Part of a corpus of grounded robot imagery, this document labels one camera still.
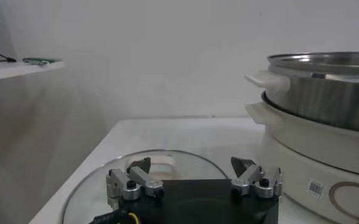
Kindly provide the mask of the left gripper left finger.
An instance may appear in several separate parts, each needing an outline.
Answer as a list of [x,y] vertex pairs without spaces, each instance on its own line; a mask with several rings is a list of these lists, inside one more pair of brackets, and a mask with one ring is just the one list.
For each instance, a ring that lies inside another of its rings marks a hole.
[[136,201],[141,193],[154,199],[165,195],[163,181],[150,176],[151,158],[144,157],[132,161],[123,172],[121,169],[110,169],[106,174],[107,203],[113,209],[119,209],[119,201]]

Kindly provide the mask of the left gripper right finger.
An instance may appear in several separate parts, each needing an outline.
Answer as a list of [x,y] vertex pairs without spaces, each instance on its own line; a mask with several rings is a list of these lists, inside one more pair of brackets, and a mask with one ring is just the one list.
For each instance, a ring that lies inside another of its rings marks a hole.
[[258,198],[280,197],[283,172],[279,167],[265,169],[250,159],[231,157],[236,178],[231,180],[231,193],[235,198],[254,194]]

